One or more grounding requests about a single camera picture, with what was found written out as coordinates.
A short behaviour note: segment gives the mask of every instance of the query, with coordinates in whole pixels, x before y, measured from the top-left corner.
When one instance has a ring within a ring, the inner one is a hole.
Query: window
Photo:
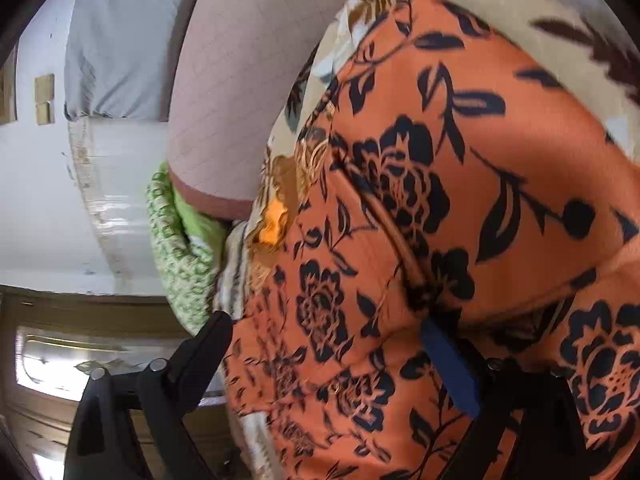
[[[106,368],[113,375],[141,371],[153,359],[169,359],[181,342],[69,335],[20,326],[15,341],[15,375],[18,384],[32,390],[80,400],[96,368]],[[223,384],[216,374],[200,405],[224,401]]]
[[[65,463],[62,460],[52,460],[37,453],[33,454],[33,461],[38,467],[42,480],[62,480],[65,475]]]

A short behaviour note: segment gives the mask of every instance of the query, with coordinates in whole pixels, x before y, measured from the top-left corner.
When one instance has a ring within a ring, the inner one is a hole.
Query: black floral pattern
[[[294,457],[313,456],[314,450],[319,447],[311,435],[293,420],[287,419],[283,423],[280,434],[293,444]]]
[[[322,410],[322,423],[328,431],[327,436],[325,437],[327,445],[332,446],[334,441],[340,438],[353,438],[356,441],[356,447],[353,449],[354,455],[358,457],[371,455],[382,463],[387,464],[391,462],[393,458],[391,452],[387,448],[380,446],[375,437],[368,438],[366,434],[362,434],[362,432],[355,427],[351,428],[349,433],[339,433],[335,429],[331,416],[327,413],[327,410]]]
[[[269,373],[273,378],[273,386],[277,399],[300,390],[300,379],[296,366],[302,364],[306,358],[306,346],[301,346],[293,354],[289,354],[282,341],[275,357],[269,366]]]
[[[529,206],[535,216],[540,234],[544,235],[546,220],[549,218],[562,225],[567,235],[575,240],[583,240],[589,235],[596,218],[596,210],[591,204],[580,198],[571,198],[564,204],[562,213],[553,211],[522,189],[527,183],[524,177],[494,166],[473,148],[471,152],[500,180],[500,195],[480,229],[476,263],[495,258],[510,247],[520,227],[523,202]]]
[[[309,260],[300,265],[300,290],[296,318],[309,336],[316,360],[324,363],[333,357],[340,362],[353,344],[340,309],[344,300],[340,273],[321,271],[317,260]]]
[[[384,408],[396,392],[394,380],[385,370],[382,348],[371,353],[370,361],[376,372],[354,377],[350,370],[344,370],[316,393],[324,403],[333,400],[341,415],[368,433],[383,430]]]
[[[318,52],[320,43],[309,54],[309,58],[306,60],[305,65],[300,69],[296,81],[293,83],[289,97],[287,98],[287,105],[285,107],[285,118],[289,129],[295,133],[298,123],[300,122],[300,111],[302,110],[302,100],[305,97],[306,83],[311,75],[311,67],[313,66],[314,59],[316,58],[316,52]]]
[[[517,72],[514,72],[513,75],[516,79],[537,81],[543,88],[564,89],[558,79],[540,67],[518,70]]]
[[[563,300],[553,301],[535,312],[510,321],[507,326],[492,333],[494,343],[504,346],[514,354],[524,352],[530,346],[540,342],[557,312],[558,316],[550,332],[556,329],[571,308],[574,299],[575,295],[572,294]]]
[[[425,234],[433,234],[449,213],[449,197],[433,162],[431,134],[422,123],[400,116],[376,141],[353,145],[353,160],[372,192],[394,217],[417,256],[426,256]],[[427,197],[428,210],[420,203]]]
[[[622,231],[622,242],[624,244],[629,243],[633,238],[638,236],[640,228],[635,224],[635,222],[633,222],[628,216],[618,211],[617,209],[611,208],[611,211],[620,224],[620,230]]]
[[[438,399],[430,399],[438,412],[436,424],[421,414],[415,408],[409,412],[409,428],[411,429],[411,439],[424,448],[424,455],[420,464],[413,470],[396,469],[390,473],[382,475],[380,480],[410,480],[420,479],[433,456],[439,456],[444,462],[448,462],[451,454],[456,449],[458,442],[447,437],[447,430],[463,418],[463,415],[456,411],[453,401],[447,393],[445,385],[438,381],[433,372],[429,373],[433,382]]]
[[[593,476],[609,465],[635,430],[640,405],[640,341],[636,340],[640,304],[622,305],[614,322],[607,302],[597,301],[588,311],[572,313],[569,329],[560,345],[561,370],[578,412],[589,419],[584,430],[592,442],[587,452]]]
[[[402,365],[400,376],[406,381],[415,381],[423,377],[430,366],[431,359],[429,359],[427,352],[420,350]]]
[[[494,92],[486,90],[456,90],[449,69],[443,63],[438,63],[435,70],[431,66],[425,67],[416,79],[420,96],[422,97],[422,111],[425,111],[436,96],[441,86],[446,91],[444,109],[440,114],[442,128],[440,139],[436,144],[436,153],[449,139],[451,147],[460,164],[464,164],[466,143],[462,132],[456,124],[456,116],[479,118],[488,115],[503,116],[506,113],[504,99]]]
[[[356,465],[340,467],[340,461],[338,461],[329,468],[329,471],[326,472],[326,476],[324,478],[325,480],[337,480],[338,478],[345,478],[354,471],[357,471],[357,469],[358,466]]]
[[[459,300],[471,300],[476,284],[466,270],[469,254],[463,248],[455,248],[445,254],[435,251],[431,256],[431,270],[436,282],[436,298],[447,290]]]
[[[377,55],[375,42],[367,36],[367,41],[360,42],[360,47],[353,57],[354,64],[363,67],[364,70],[340,84],[340,88],[349,87],[348,95],[354,116],[362,111],[367,95],[376,85],[376,67],[396,53],[409,46],[425,51],[457,50],[465,47],[464,42],[452,34],[429,31],[415,35],[412,0],[397,0],[393,13],[402,41],[388,52]]]
[[[489,24],[485,20],[478,18],[470,10],[445,0],[442,0],[441,4],[458,19],[460,30],[466,36],[472,38],[488,38],[491,36],[492,30]]]
[[[380,320],[380,309],[373,300],[360,292],[357,293],[358,308],[360,312],[368,318],[366,324],[360,329],[362,337],[380,337],[378,321]]]

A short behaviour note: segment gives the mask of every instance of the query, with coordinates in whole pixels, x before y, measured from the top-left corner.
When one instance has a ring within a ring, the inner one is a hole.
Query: pink fabric
[[[271,127],[344,0],[198,0],[175,77],[168,161],[187,186],[253,200]]]

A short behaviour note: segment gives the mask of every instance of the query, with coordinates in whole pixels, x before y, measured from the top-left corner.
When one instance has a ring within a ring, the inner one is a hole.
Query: orange floral fabric
[[[640,438],[640,180],[552,75],[471,12],[398,0],[302,131],[329,145],[224,359],[285,478],[434,479],[470,420],[418,340],[555,364],[593,478]],[[500,478],[514,416],[486,478]]]

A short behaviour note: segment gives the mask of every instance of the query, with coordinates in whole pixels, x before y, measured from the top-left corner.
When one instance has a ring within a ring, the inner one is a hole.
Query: black bracket
[[[173,478],[214,480],[182,424],[195,410],[231,343],[233,323],[215,312],[195,338],[167,361],[112,376],[91,374],[78,405],[65,457],[64,480],[152,480],[129,410],[142,410]]]
[[[438,480],[482,480],[513,410],[523,416],[503,480],[588,480],[584,437],[566,380],[523,372],[513,359],[492,375],[479,415]]]

